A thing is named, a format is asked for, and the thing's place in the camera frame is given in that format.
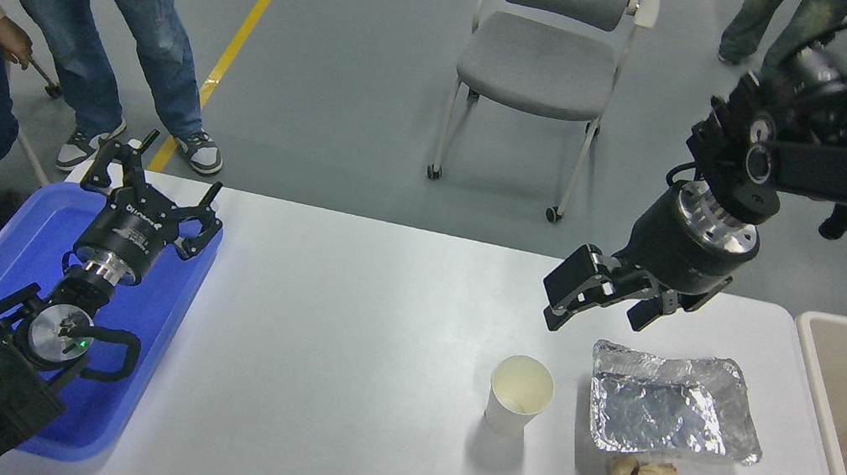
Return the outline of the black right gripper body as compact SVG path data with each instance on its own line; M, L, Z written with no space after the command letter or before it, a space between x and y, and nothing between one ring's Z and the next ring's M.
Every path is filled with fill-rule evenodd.
M755 257L753 224L716 217L704 187L674 185L635 222L623 260L647 270L665 287L702 294Z

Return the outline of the seated person's hand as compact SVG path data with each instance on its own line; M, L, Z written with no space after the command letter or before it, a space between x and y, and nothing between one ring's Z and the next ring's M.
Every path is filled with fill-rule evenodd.
M28 33L10 17L0 18L0 47L9 62L26 70L32 62L33 46Z

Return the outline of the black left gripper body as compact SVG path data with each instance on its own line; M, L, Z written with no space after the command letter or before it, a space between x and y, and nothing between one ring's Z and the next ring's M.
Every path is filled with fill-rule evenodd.
M73 253L84 266L115 271L120 284L140 285L166 244L179 237L178 224L167 210L116 193L74 242Z

